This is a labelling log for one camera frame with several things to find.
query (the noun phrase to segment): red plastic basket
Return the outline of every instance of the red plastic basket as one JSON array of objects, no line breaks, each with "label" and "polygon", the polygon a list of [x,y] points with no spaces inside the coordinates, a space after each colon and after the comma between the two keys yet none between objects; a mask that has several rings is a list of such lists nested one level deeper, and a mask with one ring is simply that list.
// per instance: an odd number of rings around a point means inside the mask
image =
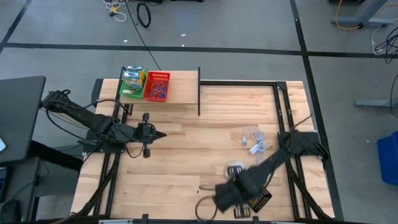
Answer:
[{"label": "red plastic basket", "polygon": [[170,73],[149,72],[144,99],[148,101],[166,102],[167,92],[169,91]]}]

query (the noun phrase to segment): wooden table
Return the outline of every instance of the wooden table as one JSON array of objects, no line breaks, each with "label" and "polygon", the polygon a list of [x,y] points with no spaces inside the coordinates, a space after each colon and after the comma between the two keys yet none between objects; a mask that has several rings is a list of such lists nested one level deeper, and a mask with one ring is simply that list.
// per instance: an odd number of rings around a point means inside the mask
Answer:
[{"label": "wooden table", "polygon": [[[310,114],[302,82],[286,82],[294,121],[298,123]],[[104,80],[103,91],[114,85]],[[255,140],[247,136],[248,144],[241,144],[243,131],[249,125],[258,125],[265,134],[266,155],[278,150],[279,125],[275,111],[274,94],[268,86],[201,86],[201,116],[197,106],[190,104],[134,104],[133,115],[127,124],[136,126],[144,112],[150,113],[150,122],[166,138],[154,142],[151,157],[131,159],[122,154],[116,182],[112,218],[196,219],[195,205],[200,198],[212,192],[199,190],[199,185],[225,182],[224,168],[235,161],[246,167],[256,164],[257,156],[248,150]],[[111,115],[114,103],[99,104],[96,112]],[[301,124],[300,131],[313,131],[311,119]],[[142,144],[131,143],[128,148],[137,154]],[[77,212],[98,186],[103,154],[93,154],[83,165],[71,211]],[[334,217],[330,195],[321,160],[315,156],[302,157],[307,189],[328,215]],[[287,174],[279,167],[268,190],[273,198],[258,213],[260,220],[293,220]],[[300,214],[304,217],[301,195],[297,198]],[[106,204],[105,190],[101,211]],[[199,206],[201,217],[211,217],[215,205],[211,200]],[[220,211],[217,220],[233,220],[233,211]]]}]

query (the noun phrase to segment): floor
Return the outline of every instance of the floor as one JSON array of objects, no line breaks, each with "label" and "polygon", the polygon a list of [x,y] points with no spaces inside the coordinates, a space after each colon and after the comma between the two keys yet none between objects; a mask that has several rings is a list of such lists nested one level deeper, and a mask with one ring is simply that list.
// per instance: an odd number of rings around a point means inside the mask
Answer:
[{"label": "floor", "polygon": [[[341,15],[357,14],[371,1],[344,4]],[[314,99],[314,121],[328,138],[343,218],[395,223],[398,187],[381,180],[376,141],[396,131],[398,120],[388,110],[356,108],[353,101],[387,99],[398,61],[386,65],[371,57],[374,29],[347,32],[331,25],[336,8],[328,0],[165,0],[150,7],[152,24],[139,31],[163,70],[201,66],[206,79],[304,81],[307,97]],[[121,12],[126,13],[124,6]],[[384,16],[396,18],[398,10],[390,7]],[[45,92],[70,89],[81,105],[90,103],[96,78],[117,77],[126,65],[156,68],[132,22],[109,17],[100,0],[2,0],[0,21],[0,79],[45,75]],[[393,28],[380,29],[375,42]],[[300,41],[307,55],[302,56]],[[76,144],[43,112],[34,139],[52,147]],[[62,168],[50,171],[55,182],[61,175],[72,183],[77,178]],[[61,196],[43,197],[40,208],[53,210],[39,209],[38,217],[64,217],[73,191],[71,184]]]}]

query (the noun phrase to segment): blue bin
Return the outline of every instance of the blue bin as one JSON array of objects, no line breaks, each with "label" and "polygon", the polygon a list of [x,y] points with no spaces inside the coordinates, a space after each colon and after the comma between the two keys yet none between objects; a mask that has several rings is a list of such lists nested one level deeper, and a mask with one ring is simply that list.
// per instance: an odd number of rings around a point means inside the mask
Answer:
[{"label": "blue bin", "polygon": [[377,141],[381,178],[385,183],[398,185],[398,131]]}]

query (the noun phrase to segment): green plastic basket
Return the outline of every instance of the green plastic basket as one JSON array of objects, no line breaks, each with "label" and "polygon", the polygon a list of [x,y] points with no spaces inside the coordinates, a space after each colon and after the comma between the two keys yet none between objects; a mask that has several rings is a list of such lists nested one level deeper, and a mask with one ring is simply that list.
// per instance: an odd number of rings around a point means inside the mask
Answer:
[{"label": "green plastic basket", "polygon": [[119,92],[120,95],[121,96],[125,96],[127,98],[142,99],[142,97],[144,96],[145,85],[147,83],[148,70],[144,70],[144,74],[145,74],[145,80],[144,80],[144,87],[142,88],[142,91],[135,92],[135,94],[123,93],[123,90],[127,90],[128,89],[127,83],[125,83],[124,79],[123,79],[122,87],[120,88],[120,92]]}]

